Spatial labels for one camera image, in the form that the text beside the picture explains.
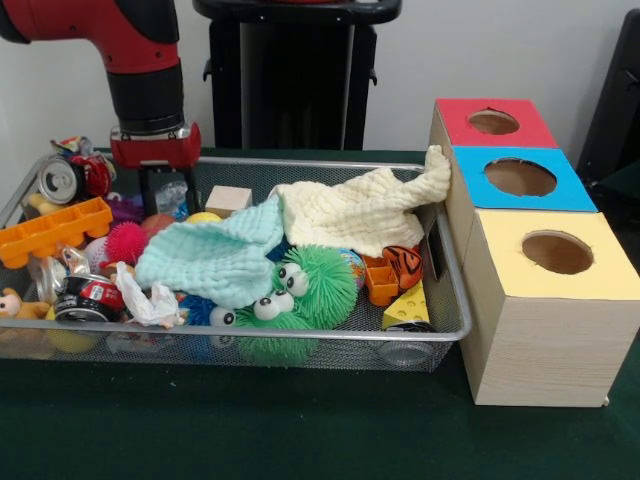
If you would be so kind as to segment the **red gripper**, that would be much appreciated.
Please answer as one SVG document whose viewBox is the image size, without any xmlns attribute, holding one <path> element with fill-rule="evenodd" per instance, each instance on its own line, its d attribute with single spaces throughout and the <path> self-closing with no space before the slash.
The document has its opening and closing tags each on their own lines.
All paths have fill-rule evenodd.
<svg viewBox="0 0 640 480">
<path fill-rule="evenodd" d="M 168 165 L 175 170 L 182 169 L 187 185 L 185 199 L 188 212 L 190 215 L 199 212 L 194 165 L 200 157 L 201 140 L 196 122 L 153 135 L 125 133 L 119 126 L 111 129 L 110 146 L 115 162 L 126 169 L 140 169 L 139 188 L 146 217 L 156 213 L 156 199 L 150 186 L 149 170 L 142 168 L 146 166 Z"/>
</svg>

